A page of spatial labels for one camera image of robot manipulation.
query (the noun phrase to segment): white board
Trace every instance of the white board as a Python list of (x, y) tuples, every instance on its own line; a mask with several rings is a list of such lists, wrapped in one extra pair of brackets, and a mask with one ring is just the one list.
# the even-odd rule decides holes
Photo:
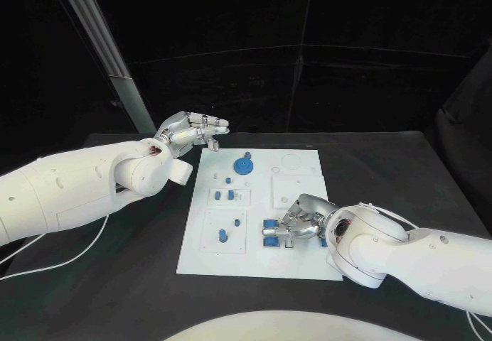
[[(247, 151), (253, 172), (240, 175), (233, 164)], [(283, 238), (280, 247), (265, 247), (265, 220), (283, 218), (302, 193), (328, 199), (318, 151), (221, 149), (216, 153), (204, 149), (178, 274), (341, 281), (343, 275), (325, 260), (330, 251), (319, 238), (295, 239), (293, 249), (285, 248)], [(220, 229), (229, 235), (226, 243), (218, 238)]]

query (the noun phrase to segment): black table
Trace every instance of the black table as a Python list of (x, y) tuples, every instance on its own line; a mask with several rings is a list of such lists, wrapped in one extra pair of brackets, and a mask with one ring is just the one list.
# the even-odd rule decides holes
[[(87, 146), (145, 135), (93, 135)], [(317, 149), (331, 200), (371, 202), (422, 227), (491, 237), (420, 132), (231, 134), (223, 148)], [(70, 265), (0, 283), (2, 340), (164, 340), (192, 325), (253, 310), (305, 310), (383, 325), (423, 340), (475, 340), (462, 310), (422, 298), (394, 278), (379, 289), (350, 280), (177, 274), (201, 148), (185, 187), (110, 216), (97, 244)], [(9, 273), (71, 259), (103, 221), (50, 234)]]

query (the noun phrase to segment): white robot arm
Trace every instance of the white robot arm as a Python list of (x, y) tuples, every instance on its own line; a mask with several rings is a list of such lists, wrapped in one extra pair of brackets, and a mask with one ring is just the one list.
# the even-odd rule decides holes
[(40, 158), (0, 177), (0, 246), (73, 229), (151, 197), (168, 179), (187, 184), (194, 167), (179, 159), (192, 144), (218, 151), (213, 135), (229, 122), (179, 112), (156, 136)]
[(279, 229), (327, 238), (328, 263), (358, 284), (379, 288), (389, 274), (425, 298), (492, 316), (492, 241), (428, 228), (407, 232), (380, 211), (397, 217), (302, 194)]

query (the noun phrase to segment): robotic hand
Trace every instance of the robotic hand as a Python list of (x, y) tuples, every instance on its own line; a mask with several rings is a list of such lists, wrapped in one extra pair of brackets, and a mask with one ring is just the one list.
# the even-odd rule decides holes
[(168, 179), (187, 184), (192, 166), (177, 159), (194, 144), (218, 151), (229, 122), (179, 112), (152, 139), (40, 158), (0, 177), (0, 246), (73, 229), (159, 193)]
[(286, 246), (289, 235), (328, 238), (328, 263), (358, 284), (379, 288), (390, 274), (425, 298), (492, 316), (492, 241), (416, 225), (406, 231), (381, 213), (413, 225), (371, 204), (338, 207), (302, 194), (265, 234), (288, 236)]

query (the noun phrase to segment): small blue part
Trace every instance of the small blue part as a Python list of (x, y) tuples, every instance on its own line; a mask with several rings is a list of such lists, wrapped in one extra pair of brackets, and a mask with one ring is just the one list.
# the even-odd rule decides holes
[(279, 237), (265, 237), (265, 247), (278, 247)]
[(240, 175), (250, 174), (253, 172), (252, 153), (247, 151), (243, 158), (239, 158), (234, 162), (234, 171)]
[(221, 243), (226, 243), (229, 241), (229, 235), (226, 234), (224, 229), (218, 231), (218, 240), (221, 241)]
[(266, 219), (265, 220), (265, 228), (266, 229), (273, 229), (278, 226), (279, 226), (279, 221), (276, 219)]

